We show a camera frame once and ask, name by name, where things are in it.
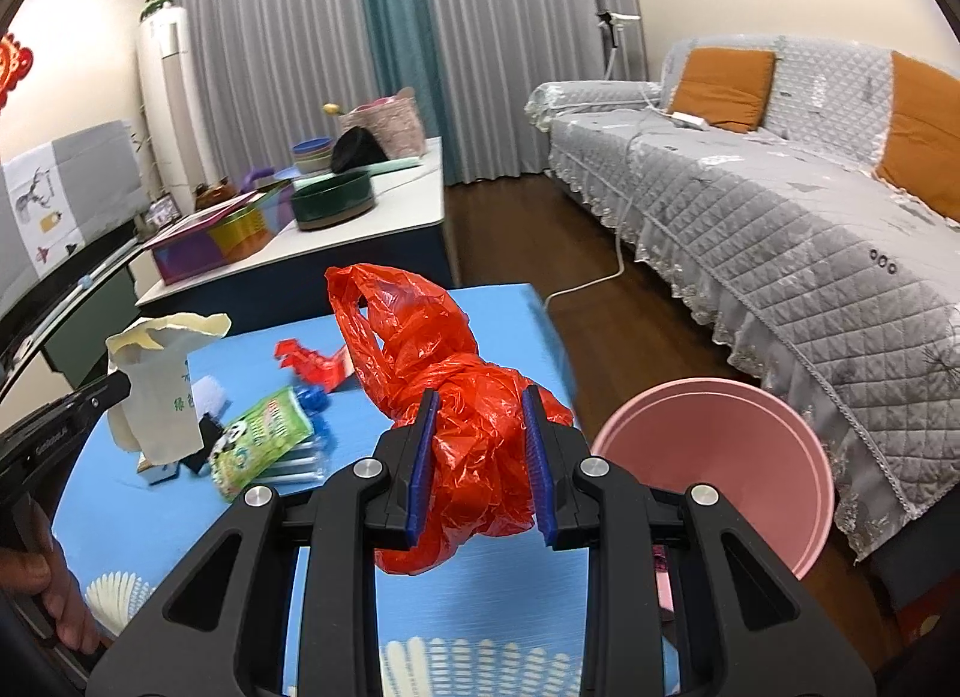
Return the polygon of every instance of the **green plant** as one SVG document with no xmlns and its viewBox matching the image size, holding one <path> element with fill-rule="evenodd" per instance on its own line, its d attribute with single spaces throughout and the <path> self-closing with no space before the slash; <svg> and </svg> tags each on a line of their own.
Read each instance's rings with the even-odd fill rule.
<svg viewBox="0 0 960 697">
<path fill-rule="evenodd" d="M 163 4 L 168 2 L 173 3 L 174 0 L 146 0 L 146 5 L 143 7 L 143 11 L 140 12 L 140 21 L 143 22 L 143 20 L 150 17 L 154 11 L 159 11 L 163 8 Z"/>
</svg>

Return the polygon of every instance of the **dark brown floor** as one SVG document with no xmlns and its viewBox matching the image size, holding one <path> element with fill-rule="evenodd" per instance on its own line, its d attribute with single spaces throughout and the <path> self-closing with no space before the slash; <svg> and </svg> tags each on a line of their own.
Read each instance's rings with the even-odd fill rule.
<svg viewBox="0 0 960 697">
<path fill-rule="evenodd" d="M 546 296 L 616 271 L 613 234 L 544 176 L 450 187 L 446 201 L 464 286 L 528 282 Z M 714 345 L 709 329 L 644 265 L 560 296 L 550 315 L 573 366 L 589 439 L 652 385 L 704 376 L 753 382 L 727 366 L 728 349 Z M 803 582 L 867 665 L 876 669 L 901 650 L 892 617 L 837 530 Z"/>
</svg>

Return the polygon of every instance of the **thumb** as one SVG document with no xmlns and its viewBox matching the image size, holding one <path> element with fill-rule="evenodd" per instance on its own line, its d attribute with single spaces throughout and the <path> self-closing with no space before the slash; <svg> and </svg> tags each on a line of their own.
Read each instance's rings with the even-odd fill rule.
<svg viewBox="0 0 960 697">
<path fill-rule="evenodd" d="M 14 594 L 40 594 L 50 585 L 50 566 L 40 554 L 0 548 L 0 588 Z"/>
</svg>

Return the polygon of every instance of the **pink bucket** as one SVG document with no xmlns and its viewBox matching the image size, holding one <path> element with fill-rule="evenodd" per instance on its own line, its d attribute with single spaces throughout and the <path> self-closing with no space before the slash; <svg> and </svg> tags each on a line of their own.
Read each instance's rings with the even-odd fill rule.
<svg viewBox="0 0 960 697">
<path fill-rule="evenodd" d="M 647 486 L 716 486 L 798 578 L 827 542 L 827 456 L 803 419 L 761 388 L 710 377 L 658 385 L 613 414 L 593 452 Z"/>
</svg>

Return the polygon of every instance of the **white standing air conditioner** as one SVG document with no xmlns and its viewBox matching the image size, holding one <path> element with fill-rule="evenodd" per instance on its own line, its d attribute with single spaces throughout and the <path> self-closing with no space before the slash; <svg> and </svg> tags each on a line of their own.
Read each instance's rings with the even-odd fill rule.
<svg viewBox="0 0 960 697">
<path fill-rule="evenodd" d="M 200 108 L 186 9 L 167 4 L 140 24 L 140 87 L 160 181 L 182 213 L 198 185 L 219 182 Z"/>
</svg>

